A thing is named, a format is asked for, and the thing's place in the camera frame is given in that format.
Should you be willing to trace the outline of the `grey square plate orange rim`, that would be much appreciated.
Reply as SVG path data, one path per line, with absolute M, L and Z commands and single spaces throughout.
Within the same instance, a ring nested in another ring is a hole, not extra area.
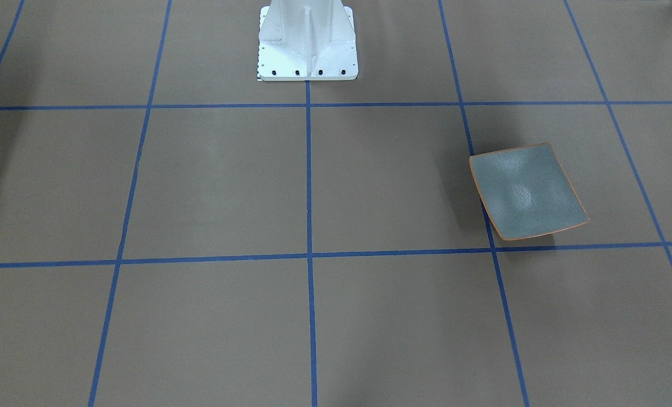
M 469 168 L 504 241 L 552 235 L 591 220 L 548 142 L 471 155 Z

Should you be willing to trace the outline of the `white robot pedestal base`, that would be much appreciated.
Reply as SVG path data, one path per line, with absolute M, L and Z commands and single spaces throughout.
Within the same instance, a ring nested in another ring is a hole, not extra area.
M 357 79 L 354 13 L 343 2 L 272 1 L 259 16 L 257 80 Z

